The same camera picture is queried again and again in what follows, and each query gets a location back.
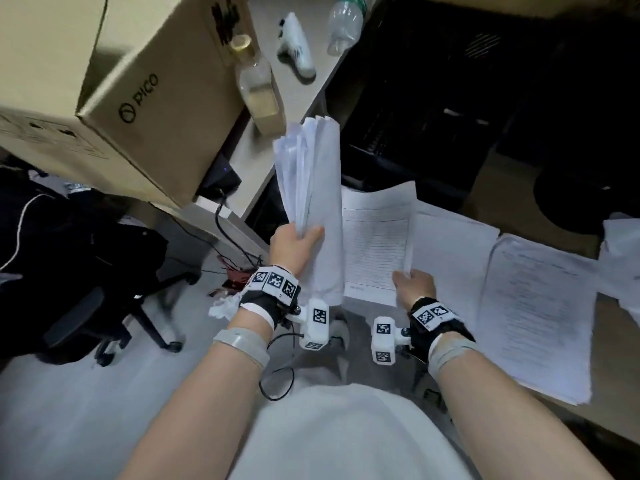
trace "white cable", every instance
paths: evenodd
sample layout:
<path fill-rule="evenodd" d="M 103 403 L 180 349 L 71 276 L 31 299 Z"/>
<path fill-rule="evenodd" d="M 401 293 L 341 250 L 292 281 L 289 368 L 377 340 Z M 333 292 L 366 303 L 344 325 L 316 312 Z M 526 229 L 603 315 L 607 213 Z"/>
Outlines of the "white cable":
<path fill-rule="evenodd" d="M 9 266 L 11 264 L 11 261 L 13 261 L 16 256 L 18 256 L 18 252 L 20 251 L 20 231 L 22 230 L 22 221 L 24 220 L 24 213 L 27 211 L 27 207 L 29 206 L 29 204 L 31 202 L 36 200 L 38 197 L 42 197 L 43 195 L 45 197 L 52 198 L 50 195 L 47 195 L 47 194 L 38 194 L 38 195 L 36 195 L 36 197 L 32 197 L 32 199 L 30 201 L 28 201 L 26 204 L 24 204 L 24 207 L 22 208 L 22 211 L 20 213 L 20 219 L 18 220 L 18 231 L 15 233 L 15 251 L 13 252 L 13 256 L 11 256 L 9 258 L 9 261 L 4 263 L 0 267 L 0 271 L 2 271 L 5 267 Z"/>

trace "wooden desk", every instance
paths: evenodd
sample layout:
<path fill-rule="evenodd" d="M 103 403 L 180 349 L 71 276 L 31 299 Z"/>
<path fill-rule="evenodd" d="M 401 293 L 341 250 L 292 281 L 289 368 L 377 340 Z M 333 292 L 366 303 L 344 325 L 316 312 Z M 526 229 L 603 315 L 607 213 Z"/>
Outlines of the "wooden desk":
<path fill-rule="evenodd" d="M 487 158 L 463 213 L 556 249 L 597 258 L 599 240 L 565 231 L 542 215 L 533 198 L 538 171 L 501 155 Z M 589 404 L 543 396 L 578 416 L 640 444 L 640 328 L 617 300 L 598 295 L 591 349 Z"/>

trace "office chair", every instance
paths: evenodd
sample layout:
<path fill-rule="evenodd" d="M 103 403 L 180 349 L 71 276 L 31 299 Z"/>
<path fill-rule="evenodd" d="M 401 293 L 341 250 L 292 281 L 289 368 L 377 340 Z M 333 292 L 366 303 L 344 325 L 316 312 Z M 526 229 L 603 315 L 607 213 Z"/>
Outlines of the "office chair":
<path fill-rule="evenodd" d="M 131 334 L 122 323 L 129 315 L 140 323 L 142 329 L 148 333 L 156 345 L 169 352 L 178 353 L 182 350 L 182 343 L 165 342 L 142 309 L 142 303 L 149 295 L 164 290 L 174 283 L 185 280 L 189 285 L 194 285 L 198 279 L 197 274 L 182 273 L 165 281 L 156 282 L 143 294 L 108 290 L 102 287 L 93 288 L 44 333 L 44 343 L 49 350 L 36 356 L 43 362 L 56 362 L 60 352 L 64 354 L 65 348 L 72 346 L 74 339 L 79 335 L 85 335 L 100 339 L 94 357 L 99 365 L 106 367 L 115 357 L 115 353 L 107 353 L 110 343 L 118 342 L 119 347 L 124 349 L 131 339 Z"/>

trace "white desk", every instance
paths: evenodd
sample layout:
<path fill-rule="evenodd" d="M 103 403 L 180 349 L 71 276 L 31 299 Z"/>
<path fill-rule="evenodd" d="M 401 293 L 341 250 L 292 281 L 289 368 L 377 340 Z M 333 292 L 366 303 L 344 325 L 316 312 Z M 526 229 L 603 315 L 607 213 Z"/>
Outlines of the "white desk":
<path fill-rule="evenodd" d="M 287 122 L 302 122 L 316 105 L 324 107 L 324 90 L 344 58 L 345 54 L 340 57 L 327 54 L 329 13 L 335 1 L 249 0 L 258 43 L 273 68 Z M 278 23 L 291 11 L 297 15 L 307 35 L 316 65 L 316 79 L 307 85 L 300 83 L 292 67 L 280 62 L 276 56 L 280 31 Z M 227 205 L 220 209 L 220 224 L 225 232 L 248 252 L 263 256 L 268 254 L 268 244 L 244 220 L 274 174 L 272 142 L 272 138 L 262 137 L 258 133 L 253 120 L 249 121 L 230 159 L 231 167 L 242 179 L 242 183 L 229 196 Z M 218 207 L 216 202 L 199 196 L 194 203 L 183 209 L 161 208 L 224 240 L 214 220 Z"/>

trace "electrical wire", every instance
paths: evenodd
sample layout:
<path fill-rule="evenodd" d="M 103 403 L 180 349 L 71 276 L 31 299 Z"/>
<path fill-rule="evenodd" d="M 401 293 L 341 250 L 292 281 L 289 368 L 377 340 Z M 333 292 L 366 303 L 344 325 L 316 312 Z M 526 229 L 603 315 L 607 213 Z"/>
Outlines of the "electrical wire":
<path fill-rule="evenodd" d="M 303 333 L 290 332 L 290 333 L 283 333 L 281 335 L 278 335 L 276 338 L 272 339 L 272 341 L 270 341 L 268 343 L 267 350 L 269 350 L 269 347 L 271 347 L 272 343 L 274 343 L 277 339 L 281 339 L 283 337 L 293 337 L 293 340 L 294 340 L 293 347 L 295 348 L 296 347 L 296 342 L 295 342 L 296 337 L 304 337 L 304 334 Z M 271 396 L 267 395 L 267 393 L 262 388 L 262 381 L 258 382 L 258 387 L 260 387 L 260 392 L 262 393 L 262 395 L 265 396 L 265 398 L 267 398 L 269 401 L 271 401 L 273 403 L 283 399 L 284 396 L 286 396 L 289 393 L 289 391 L 291 391 L 291 388 L 293 387 L 293 382 L 296 380 L 296 373 L 293 370 L 293 367 L 281 367 L 281 368 L 277 369 L 276 371 L 273 371 L 271 373 L 271 375 L 274 375 L 276 372 L 283 371 L 285 369 L 290 369 L 291 370 L 291 384 L 289 385 L 289 388 L 286 390 L 286 392 L 283 395 L 279 396 L 279 397 L 271 397 Z"/>
<path fill-rule="evenodd" d="M 183 261 L 181 259 L 174 258 L 173 256 L 167 256 L 166 258 L 167 259 L 173 259 L 174 261 L 178 261 L 180 264 L 182 264 L 184 266 L 187 266 L 187 267 L 190 267 L 192 269 L 197 269 L 198 268 L 197 266 L 189 264 L 189 263 L 187 263 L 187 262 L 185 262 L 185 261 Z M 203 272 L 203 273 L 224 274 L 225 276 L 227 275 L 226 273 L 222 273 L 221 271 L 209 271 L 208 269 L 201 269 L 200 271 Z"/>
<path fill-rule="evenodd" d="M 18 256 L 18 252 L 20 252 L 20 231 L 22 230 L 22 222 L 24 220 L 24 215 L 27 212 L 27 208 L 28 208 L 29 204 L 31 204 L 31 202 L 36 200 L 38 197 L 42 197 L 42 196 L 53 198 L 51 195 L 38 194 L 35 197 L 32 197 L 26 204 L 24 204 L 24 207 L 22 208 L 22 211 L 20 212 L 20 218 L 18 219 L 18 229 L 17 229 L 17 231 L 15 233 L 15 250 L 13 252 L 13 255 L 9 258 L 9 261 L 7 261 L 2 266 L 0 266 L 0 271 L 2 271 L 5 267 L 9 266 L 12 263 L 12 261 L 15 259 L 15 257 Z"/>
<path fill-rule="evenodd" d="M 233 239 L 231 239 L 229 237 L 229 234 L 227 234 L 224 229 L 222 229 L 222 226 L 220 225 L 220 210 L 222 209 L 222 206 L 224 206 L 227 203 L 227 195 L 226 195 L 226 193 L 222 192 L 222 190 L 220 190 L 220 189 L 218 189 L 218 190 L 220 191 L 220 194 L 222 195 L 222 201 L 218 205 L 218 208 L 216 209 L 216 215 L 215 215 L 216 226 L 218 227 L 218 230 L 220 231 L 220 233 L 222 233 L 223 236 L 225 236 L 227 238 L 227 240 L 231 244 L 233 244 L 236 248 L 238 248 L 240 250 L 240 252 L 242 252 L 242 254 L 244 254 L 244 257 L 247 259 L 247 261 L 249 261 L 249 263 L 251 263 L 251 266 L 260 267 L 262 265 L 262 258 L 260 258 L 260 256 L 256 256 L 254 254 L 246 252 L 244 249 L 242 249 L 242 247 L 240 247 L 240 245 L 236 241 L 234 241 Z M 254 258 L 256 258 L 257 262 L 254 263 L 249 256 L 253 256 Z"/>
<path fill-rule="evenodd" d="M 169 217 L 172 218 L 173 222 L 175 222 L 176 224 L 178 224 L 178 227 L 180 227 L 180 229 L 182 229 L 183 231 L 185 231 L 185 233 L 189 234 L 191 237 L 196 238 L 199 241 L 204 242 L 205 244 L 208 244 L 210 247 L 213 248 L 213 250 L 215 252 L 218 253 L 218 256 L 220 256 L 222 259 L 224 259 L 225 261 L 229 261 L 229 263 L 225 262 L 225 265 L 228 267 L 233 268 L 235 271 L 242 271 L 242 268 L 240 268 L 240 266 L 236 265 L 236 263 L 234 263 L 233 261 L 231 261 L 230 258 L 226 257 L 224 254 L 222 254 L 212 243 L 210 243 L 209 241 L 207 241 L 206 239 L 203 239 L 199 236 L 197 236 L 196 234 L 187 231 L 187 229 L 185 229 L 185 227 L 180 224 L 180 222 L 178 221 L 178 219 L 176 219 L 175 217 L 173 217 L 171 214 L 169 214 Z"/>

